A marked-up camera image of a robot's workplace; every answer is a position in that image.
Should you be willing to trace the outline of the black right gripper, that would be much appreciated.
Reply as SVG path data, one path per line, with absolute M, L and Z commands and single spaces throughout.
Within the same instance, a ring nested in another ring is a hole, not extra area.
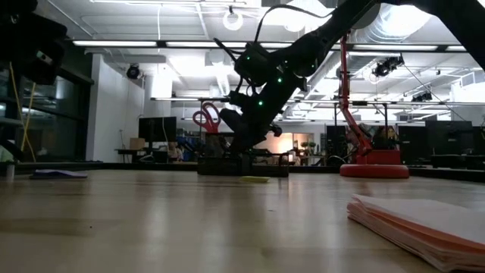
M 221 119 L 235 133 L 230 151 L 238 153 L 248 152 L 264 142 L 273 120 L 293 92 L 296 89 L 307 90 L 307 67 L 282 65 L 250 68 L 237 64 L 235 71 L 252 84 L 263 84 L 262 90 L 251 96 L 237 91 L 229 94 L 229 103 L 240 107 L 240 111 L 227 108 L 220 111 Z

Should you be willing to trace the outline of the red handled scissors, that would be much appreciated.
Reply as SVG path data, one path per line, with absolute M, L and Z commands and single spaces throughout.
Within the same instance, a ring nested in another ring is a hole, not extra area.
M 203 102 L 201 108 L 192 115 L 192 120 L 208 133 L 217 133 L 221 123 L 219 109 L 212 102 Z

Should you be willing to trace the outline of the purple sticky note pad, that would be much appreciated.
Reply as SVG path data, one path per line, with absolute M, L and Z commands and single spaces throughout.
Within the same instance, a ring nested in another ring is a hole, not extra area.
M 75 171 L 37 169 L 30 175 L 30 179 L 81 179 L 88 175 Z

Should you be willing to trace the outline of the black mesh desk organizer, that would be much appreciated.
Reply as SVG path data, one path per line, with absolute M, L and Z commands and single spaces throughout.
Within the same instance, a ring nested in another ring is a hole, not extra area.
M 233 133 L 206 133 L 197 161 L 197 173 L 219 176 L 288 177 L 289 153 L 268 149 L 232 152 Z

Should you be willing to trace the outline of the person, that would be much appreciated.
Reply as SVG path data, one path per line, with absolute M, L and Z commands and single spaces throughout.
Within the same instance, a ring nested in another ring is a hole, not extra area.
M 167 157 L 171 162 L 181 162 L 183 160 L 183 152 L 178 147 L 177 142 L 169 142 L 168 143 Z
M 397 149 L 399 144 L 398 135 L 393 127 L 378 127 L 372 137 L 374 149 Z

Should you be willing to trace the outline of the black computer monitor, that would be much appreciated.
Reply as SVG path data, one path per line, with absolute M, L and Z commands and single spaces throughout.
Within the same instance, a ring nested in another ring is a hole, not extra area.
M 176 135 L 176 117 L 139 119 L 139 138 L 146 142 L 175 142 Z

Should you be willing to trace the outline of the background desk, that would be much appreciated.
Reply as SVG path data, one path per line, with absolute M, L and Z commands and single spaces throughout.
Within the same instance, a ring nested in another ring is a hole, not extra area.
M 168 163 L 168 153 L 157 149 L 115 149 L 118 155 L 122 156 L 123 163 Z

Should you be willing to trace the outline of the red desk lamp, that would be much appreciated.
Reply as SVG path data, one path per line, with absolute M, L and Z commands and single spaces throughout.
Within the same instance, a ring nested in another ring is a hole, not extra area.
M 374 150 L 372 142 L 365 136 L 349 111 L 350 81 L 347 68 L 347 35 L 340 40 L 340 87 L 339 108 L 351 135 L 356 141 L 355 163 L 343 164 L 339 174 L 344 177 L 405 179 L 409 178 L 408 168 L 400 164 L 400 154 L 396 149 Z

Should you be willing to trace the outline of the pink sticky note pad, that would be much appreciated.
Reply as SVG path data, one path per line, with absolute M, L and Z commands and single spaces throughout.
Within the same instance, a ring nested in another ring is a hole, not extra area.
M 347 213 L 441 272 L 485 273 L 485 212 L 431 199 L 354 195 Z

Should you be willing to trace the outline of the wide dark monitor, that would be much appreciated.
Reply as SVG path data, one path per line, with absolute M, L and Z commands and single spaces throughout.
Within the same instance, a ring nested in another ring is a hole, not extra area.
M 425 121 L 424 126 L 399 126 L 400 149 L 414 157 L 460 155 L 474 148 L 470 121 Z

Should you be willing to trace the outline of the black background workstation frame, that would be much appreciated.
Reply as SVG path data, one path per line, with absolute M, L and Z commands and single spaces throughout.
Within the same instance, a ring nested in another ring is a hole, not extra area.
M 206 102 L 215 104 L 221 110 L 229 105 L 228 98 L 152 98 L 156 102 L 180 102 L 198 103 L 203 105 Z M 372 124 L 389 123 L 390 103 L 349 101 L 348 110 L 356 122 L 367 122 Z M 290 99 L 277 113 L 274 123 L 346 123 L 340 103 L 336 100 L 300 100 Z

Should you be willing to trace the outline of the black aluminium table frame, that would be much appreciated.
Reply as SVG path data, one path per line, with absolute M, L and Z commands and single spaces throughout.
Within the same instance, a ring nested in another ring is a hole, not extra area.
M 41 162 L 20 163 L 15 166 L 18 174 L 31 174 L 37 169 L 55 169 L 65 171 L 91 171 L 91 170 L 126 170 L 126 171 L 195 171 L 202 175 L 240 176 L 241 171 L 236 168 L 218 171 L 215 167 L 204 168 L 197 164 L 132 164 L 132 163 L 102 163 L 102 162 Z M 267 177 L 287 177 L 289 174 L 337 174 L 338 167 L 313 166 L 264 166 L 255 165 L 250 174 Z M 445 180 L 459 180 L 485 184 L 485 171 L 463 169 L 432 169 L 410 168 L 411 176 L 428 177 Z

